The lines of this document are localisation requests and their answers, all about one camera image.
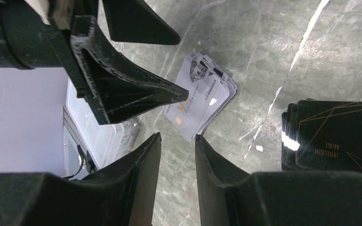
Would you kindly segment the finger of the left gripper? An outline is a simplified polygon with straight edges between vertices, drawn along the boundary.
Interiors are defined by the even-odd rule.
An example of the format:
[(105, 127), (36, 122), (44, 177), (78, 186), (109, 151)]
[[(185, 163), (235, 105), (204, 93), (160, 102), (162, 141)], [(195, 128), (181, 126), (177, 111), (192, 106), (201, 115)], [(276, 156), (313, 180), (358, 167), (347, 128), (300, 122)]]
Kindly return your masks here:
[(121, 123), (189, 96), (117, 52), (94, 16), (75, 17), (70, 44), (86, 82), (84, 98), (100, 125)]
[(179, 34), (143, 0), (104, 0), (109, 37), (116, 42), (177, 45)]

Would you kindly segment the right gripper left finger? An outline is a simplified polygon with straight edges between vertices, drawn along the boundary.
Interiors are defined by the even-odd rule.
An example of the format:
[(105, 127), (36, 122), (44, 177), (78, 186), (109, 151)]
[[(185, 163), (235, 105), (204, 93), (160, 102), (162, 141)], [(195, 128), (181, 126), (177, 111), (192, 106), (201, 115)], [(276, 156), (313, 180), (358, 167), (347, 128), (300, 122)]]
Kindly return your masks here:
[(161, 135), (83, 179), (0, 174), (0, 226), (149, 226)]

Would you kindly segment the silver credit card stack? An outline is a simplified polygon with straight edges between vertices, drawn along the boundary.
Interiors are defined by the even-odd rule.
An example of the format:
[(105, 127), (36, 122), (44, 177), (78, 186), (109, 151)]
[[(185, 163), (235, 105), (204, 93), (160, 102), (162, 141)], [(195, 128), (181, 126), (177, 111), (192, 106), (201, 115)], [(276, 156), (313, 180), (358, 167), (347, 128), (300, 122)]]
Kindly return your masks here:
[(176, 85), (189, 92), (185, 101), (167, 105), (166, 118), (191, 141), (236, 95), (233, 79), (207, 55), (186, 55), (179, 70)]

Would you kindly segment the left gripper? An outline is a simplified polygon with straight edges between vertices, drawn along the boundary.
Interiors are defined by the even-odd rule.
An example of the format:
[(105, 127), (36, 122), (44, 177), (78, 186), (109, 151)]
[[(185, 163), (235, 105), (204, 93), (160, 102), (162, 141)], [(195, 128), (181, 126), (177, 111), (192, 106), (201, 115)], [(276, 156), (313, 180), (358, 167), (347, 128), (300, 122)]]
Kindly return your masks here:
[(0, 68), (78, 68), (70, 45), (83, 0), (39, 0), (39, 13), (26, 0), (0, 0)]

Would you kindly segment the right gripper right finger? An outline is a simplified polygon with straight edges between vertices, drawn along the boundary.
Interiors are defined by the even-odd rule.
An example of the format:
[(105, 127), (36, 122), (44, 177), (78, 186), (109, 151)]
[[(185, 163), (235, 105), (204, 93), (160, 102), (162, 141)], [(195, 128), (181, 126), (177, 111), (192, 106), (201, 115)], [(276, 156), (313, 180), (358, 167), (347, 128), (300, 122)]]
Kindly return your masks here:
[(249, 174), (195, 138), (203, 226), (362, 226), (362, 174), (288, 171)]

